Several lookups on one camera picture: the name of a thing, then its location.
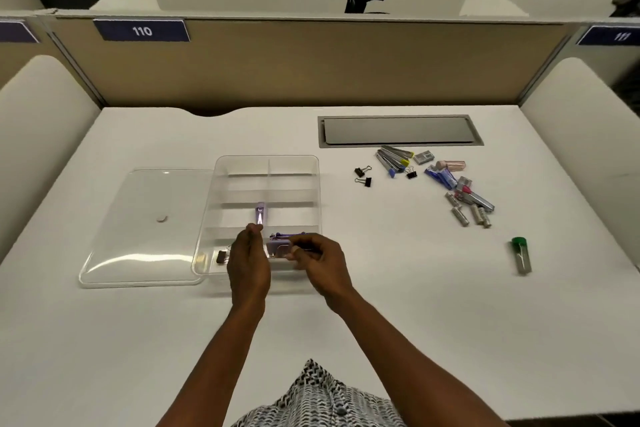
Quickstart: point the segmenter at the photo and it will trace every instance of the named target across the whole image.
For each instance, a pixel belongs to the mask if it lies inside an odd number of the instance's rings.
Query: person's left hand
[[[260,307],[271,286],[271,267],[262,245],[262,225],[249,223],[231,245],[227,265],[234,308]]]

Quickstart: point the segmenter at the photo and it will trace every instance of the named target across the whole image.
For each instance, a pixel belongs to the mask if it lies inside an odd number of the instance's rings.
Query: floor
[[[640,412],[510,421],[511,427],[638,427]]]

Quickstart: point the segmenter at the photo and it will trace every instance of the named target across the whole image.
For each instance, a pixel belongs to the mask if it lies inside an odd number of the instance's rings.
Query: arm
[[[294,237],[323,254],[293,247],[328,306],[346,323],[408,427],[505,427],[475,393],[423,355],[351,285],[340,245],[322,236]]]
[[[244,366],[271,284],[262,225],[247,225],[227,266],[232,306],[158,427],[220,427]]]

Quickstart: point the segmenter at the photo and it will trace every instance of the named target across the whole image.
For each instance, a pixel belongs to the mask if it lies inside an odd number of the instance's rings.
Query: forearm
[[[505,426],[475,393],[423,355],[360,295],[338,301],[335,310],[408,427]]]
[[[158,427],[220,427],[264,302],[231,309]]]

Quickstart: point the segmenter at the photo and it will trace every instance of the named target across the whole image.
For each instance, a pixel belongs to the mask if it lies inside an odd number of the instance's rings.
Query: desk surface
[[[338,114],[469,114],[484,146],[431,150],[467,161],[496,205],[493,228],[463,229],[444,188],[421,173],[388,178],[372,148],[319,149],[317,116]],[[230,300],[205,284],[81,289],[100,221],[135,167],[278,153],[318,156],[323,231],[356,287],[499,415],[640,407],[640,276],[519,108],[107,108],[0,266],[0,424],[154,425]],[[367,164],[372,188],[353,182]],[[514,236],[529,241],[526,278],[506,245]],[[308,358],[385,396],[318,295],[270,296],[225,424],[276,400]]]

